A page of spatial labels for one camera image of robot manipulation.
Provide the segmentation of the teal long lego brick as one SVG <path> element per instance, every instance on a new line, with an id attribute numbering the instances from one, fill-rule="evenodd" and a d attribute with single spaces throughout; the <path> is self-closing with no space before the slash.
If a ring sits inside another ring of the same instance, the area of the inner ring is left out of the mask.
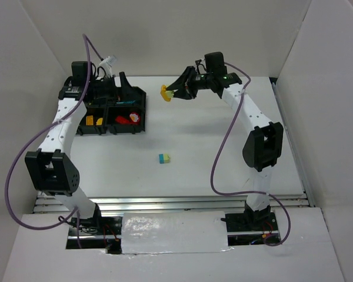
<path id="1" fill-rule="evenodd" d="M 116 105 L 120 105 L 120 106 L 126 106 L 126 105 L 134 105 L 136 104 L 135 100 L 129 100 L 129 101 L 123 101 L 123 102 L 117 102 Z"/>

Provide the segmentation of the yellow lego plate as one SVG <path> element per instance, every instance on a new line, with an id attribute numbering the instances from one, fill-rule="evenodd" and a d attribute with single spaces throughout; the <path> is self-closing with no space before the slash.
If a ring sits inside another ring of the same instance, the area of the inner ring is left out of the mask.
<path id="1" fill-rule="evenodd" d="M 169 91 L 171 91 L 171 90 L 167 90 L 167 86 L 166 85 L 162 85 L 161 86 L 160 94 L 161 94 L 161 97 L 163 98 L 163 100 L 166 101 L 166 102 L 170 102 L 171 101 L 171 99 L 168 96 L 168 92 Z"/>

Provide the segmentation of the red flower print lego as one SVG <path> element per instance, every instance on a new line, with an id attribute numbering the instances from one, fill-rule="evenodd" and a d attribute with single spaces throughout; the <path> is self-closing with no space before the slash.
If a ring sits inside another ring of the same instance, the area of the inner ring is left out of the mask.
<path id="1" fill-rule="evenodd" d="M 130 118 L 131 122 L 139 123 L 141 120 L 141 115 L 139 113 L 132 112 L 129 114 L 129 118 Z"/>

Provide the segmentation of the red long lego brick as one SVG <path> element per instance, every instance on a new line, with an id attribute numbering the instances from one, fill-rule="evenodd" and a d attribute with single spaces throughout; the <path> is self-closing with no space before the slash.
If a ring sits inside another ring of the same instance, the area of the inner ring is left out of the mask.
<path id="1" fill-rule="evenodd" d="M 131 124 L 131 121 L 126 119 L 125 117 L 123 116 L 117 116 L 115 118 L 115 122 L 116 123 L 119 123 L 119 124 Z"/>

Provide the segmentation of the yellow oval lego brick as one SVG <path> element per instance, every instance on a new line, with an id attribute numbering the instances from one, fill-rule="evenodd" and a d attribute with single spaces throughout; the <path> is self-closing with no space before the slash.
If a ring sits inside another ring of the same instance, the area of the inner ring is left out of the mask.
<path id="1" fill-rule="evenodd" d="M 99 119 L 97 119 L 97 121 L 96 121 L 96 125 L 97 125 L 97 126 L 101 126 L 102 123 L 103 123 L 103 118 L 102 118 L 102 117 L 99 118 Z"/>

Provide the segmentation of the yellow curved lego top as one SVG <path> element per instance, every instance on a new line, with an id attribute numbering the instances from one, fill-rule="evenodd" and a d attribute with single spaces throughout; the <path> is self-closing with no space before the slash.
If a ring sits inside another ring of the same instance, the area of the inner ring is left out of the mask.
<path id="1" fill-rule="evenodd" d="M 86 126 L 93 126 L 94 125 L 94 117 L 92 115 L 86 116 L 85 125 Z"/>

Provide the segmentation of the teal and green lego block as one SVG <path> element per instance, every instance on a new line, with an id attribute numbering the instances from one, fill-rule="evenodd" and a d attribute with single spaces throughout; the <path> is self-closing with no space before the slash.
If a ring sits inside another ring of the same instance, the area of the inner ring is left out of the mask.
<path id="1" fill-rule="evenodd" d="M 170 162 L 170 156 L 169 154 L 159 154 L 159 163 L 160 164 L 165 164 L 165 163 L 169 163 Z"/>

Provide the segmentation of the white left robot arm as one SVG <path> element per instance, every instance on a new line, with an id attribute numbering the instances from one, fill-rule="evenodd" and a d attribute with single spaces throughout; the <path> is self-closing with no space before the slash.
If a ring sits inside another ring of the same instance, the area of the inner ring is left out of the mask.
<path id="1" fill-rule="evenodd" d="M 37 191 L 54 197 L 75 211 L 71 225 L 100 230 L 99 206 L 80 187 L 81 175 L 71 160 L 76 135 L 141 133 L 145 131 L 146 93 L 131 86 L 125 73 L 115 83 L 111 66 L 74 61 L 72 75 L 59 91 L 58 109 L 50 129 L 36 151 L 27 152 L 25 164 Z"/>

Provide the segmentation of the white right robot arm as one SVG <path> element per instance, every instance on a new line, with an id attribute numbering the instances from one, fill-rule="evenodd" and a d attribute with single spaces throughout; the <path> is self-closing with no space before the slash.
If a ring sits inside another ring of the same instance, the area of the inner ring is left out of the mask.
<path id="1" fill-rule="evenodd" d="M 188 66 L 180 77 L 160 90 L 162 98 L 169 102 L 173 98 L 193 100 L 200 90 L 211 90 L 222 99 L 235 114 L 229 128 L 238 120 L 244 126 L 247 139 L 242 148 L 242 157 L 253 175 L 252 190 L 247 193 L 243 218 L 239 224 L 258 227 L 268 221 L 271 214 L 269 191 L 271 176 L 281 156 L 284 128 L 279 122 L 268 118 L 247 94 L 248 84 L 242 83 L 235 68 L 229 73 L 221 52 L 208 53 L 203 60 Z"/>

